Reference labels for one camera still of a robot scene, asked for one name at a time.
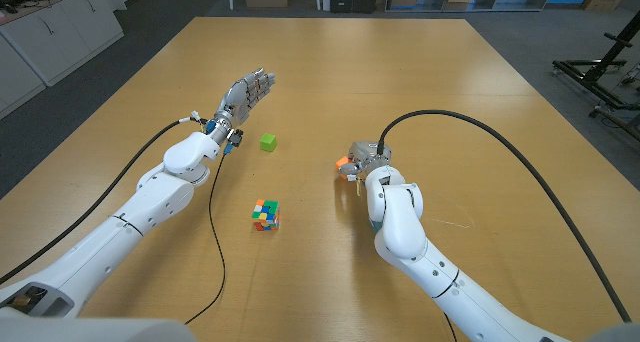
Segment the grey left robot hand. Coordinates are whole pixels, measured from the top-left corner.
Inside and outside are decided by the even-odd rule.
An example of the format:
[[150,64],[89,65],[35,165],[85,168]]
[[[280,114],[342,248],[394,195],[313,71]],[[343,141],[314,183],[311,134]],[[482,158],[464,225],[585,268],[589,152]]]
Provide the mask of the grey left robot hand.
[[215,119],[227,121],[232,128],[242,125],[250,111],[275,84],[275,74],[259,68],[235,81],[223,95]]

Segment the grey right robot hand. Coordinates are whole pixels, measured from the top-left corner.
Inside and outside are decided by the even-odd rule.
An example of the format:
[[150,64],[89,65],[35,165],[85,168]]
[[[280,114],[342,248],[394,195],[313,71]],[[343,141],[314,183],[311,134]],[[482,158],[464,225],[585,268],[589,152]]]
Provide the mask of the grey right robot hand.
[[356,178],[366,178],[379,167],[389,165],[391,162],[391,149],[383,146],[383,151],[378,152],[378,143],[372,141],[354,142],[348,153],[336,163],[337,173],[349,181]]

